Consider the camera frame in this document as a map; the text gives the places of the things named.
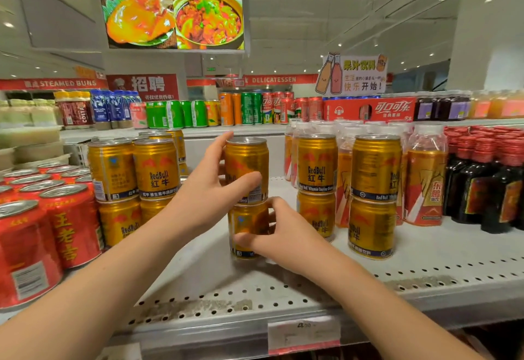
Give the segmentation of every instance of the hand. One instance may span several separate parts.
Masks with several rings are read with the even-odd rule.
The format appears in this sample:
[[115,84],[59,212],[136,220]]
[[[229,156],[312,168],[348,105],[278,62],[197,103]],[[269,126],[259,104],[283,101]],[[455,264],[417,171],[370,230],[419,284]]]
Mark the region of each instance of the hand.
[[225,185],[224,179],[219,179],[220,175],[225,174],[224,164],[220,164],[224,159],[224,146],[232,136],[232,131],[227,132],[209,145],[202,161],[173,200],[159,213],[188,227],[192,238],[212,228],[242,196],[262,181],[260,172],[250,172],[229,185]]
[[237,233],[235,242],[272,259],[289,271],[310,278],[312,264],[332,246],[284,199],[269,198],[268,205],[275,211],[270,214],[270,222],[276,221],[275,233]]

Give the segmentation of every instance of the coca-cola can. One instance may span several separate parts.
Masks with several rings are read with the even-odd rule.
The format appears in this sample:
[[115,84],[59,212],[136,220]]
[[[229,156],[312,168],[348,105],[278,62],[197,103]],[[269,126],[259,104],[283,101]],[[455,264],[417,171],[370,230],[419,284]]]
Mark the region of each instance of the coca-cola can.
[[273,93],[262,93],[262,123],[273,123]]
[[273,92],[273,123],[280,124],[281,106],[280,101],[284,98],[281,91]]
[[308,121],[308,99],[297,98],[295,99],[295,117],[301,118],[303,122]]
[[309,121],[322,120],[322,111],[324,109],[322,97],[311,97],[308,104]]
[[289,124],[289,119],[294,118],[297,104],[292,98],[282,98],[280,100],[280,124]]

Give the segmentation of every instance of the green can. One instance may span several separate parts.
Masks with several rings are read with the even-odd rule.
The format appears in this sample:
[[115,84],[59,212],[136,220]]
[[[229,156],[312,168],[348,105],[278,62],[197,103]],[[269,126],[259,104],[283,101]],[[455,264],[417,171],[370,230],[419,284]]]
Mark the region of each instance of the green can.
[[180,101],[167,101],[167,125],[168,128],[184,128],[184,112]]
[[253,122],[255,124],[262,124],[264,122],[261,92],[253,92]]
[[207,127],[207,108],[204,101],[191,101],[193,127]]
[[193,117],[191,114],[191,101],[180,101],[182,112],[184,113],[184,127],[193,127]]
[[166,101],[147,102],[146,117],[149,128],[167,128]]
[[254,93],[243,92],[240,95],[240,102],[242,104],[242,124],[254,124]]

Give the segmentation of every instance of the price tag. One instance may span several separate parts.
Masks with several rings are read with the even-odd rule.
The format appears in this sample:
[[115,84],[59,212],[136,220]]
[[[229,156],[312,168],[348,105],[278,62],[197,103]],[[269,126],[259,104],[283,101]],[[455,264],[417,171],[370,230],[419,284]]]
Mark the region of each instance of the price tag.
[[340,321],[332,316],[269,323],[270,356],[340,346]]
[[142,360],[139,343],[105,347],[96,360]]

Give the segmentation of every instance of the bowl of food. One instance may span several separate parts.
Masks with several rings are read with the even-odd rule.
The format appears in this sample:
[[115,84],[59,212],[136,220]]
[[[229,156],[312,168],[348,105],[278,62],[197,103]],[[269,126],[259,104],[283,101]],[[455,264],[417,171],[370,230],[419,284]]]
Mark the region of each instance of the bowl of food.
[[238,0],[174,0],[178,47],[239,49],[244,14]]

